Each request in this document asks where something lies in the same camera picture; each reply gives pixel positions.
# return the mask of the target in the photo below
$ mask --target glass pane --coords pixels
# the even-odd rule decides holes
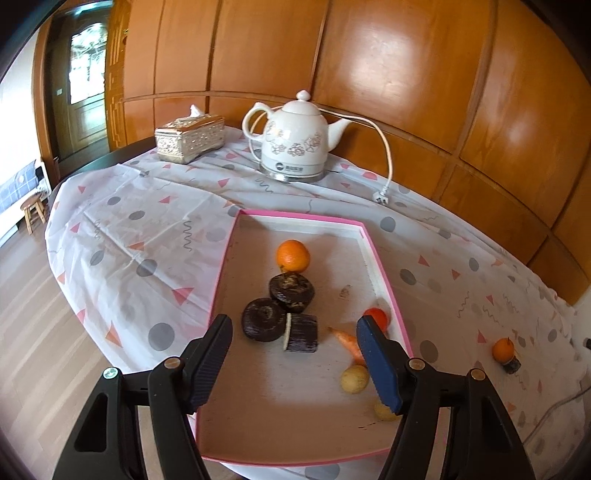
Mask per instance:
[[[70,49],[70,103],[105,91],[107,27],[95,23],[72,37]]]

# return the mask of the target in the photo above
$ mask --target yellow potato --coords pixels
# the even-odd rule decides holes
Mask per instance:
[[[340,376],[340,386],[347,393],[359,393],[368,386],[369,372],[363,365],[353,365]]]
[[[375,401],[374,412],[377,418],[383,421],[393,421],[398,418],[398,415],[392,413],[390,411],[390,407],[387,407],[382,402],[380,402],[379,398]]]

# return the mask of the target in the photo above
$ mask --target gold tissue box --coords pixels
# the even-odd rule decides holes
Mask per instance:
[[[160,160],[189,163],[224,145],[224,118],[219,115],[177,118],[155,131]]]

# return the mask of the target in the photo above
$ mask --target patterned tablecloth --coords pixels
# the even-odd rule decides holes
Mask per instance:
[[[316,184],[282,184],[256,170],[235,129],[190,165],[155,151],[74,176],[46,230],[51,269],[109,361],[151,369],[202,336],[227,239],[242,207],[341,216],[365,223],[416,352],[442,371],[483,368],[524,439],[546,409],[579,389],[586,367],[569,344],[576,312],[526,266],[454,214],[402,185],[388,207],[371,202],[384,179],[330,156]],[[522,367],[491,357],[502,336]],[[581,403],[559,409],[526,445],[539,478],[553,474],[583,436]],[[442,427],[429,478],[446,441]],[[306,468],[230,466],[247,478],[377,478],[384,456]]]

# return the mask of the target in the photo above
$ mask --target red tomato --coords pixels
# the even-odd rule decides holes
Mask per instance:
[[[382,309],[374,307],[371,309],[367,309],[363,314],[371,315],[374,318],[374,321],[378,325],[379,329],[383,332],[385,332],[388,328],[388,324],[390,323],[390,321],[388,320],[388,316]]]

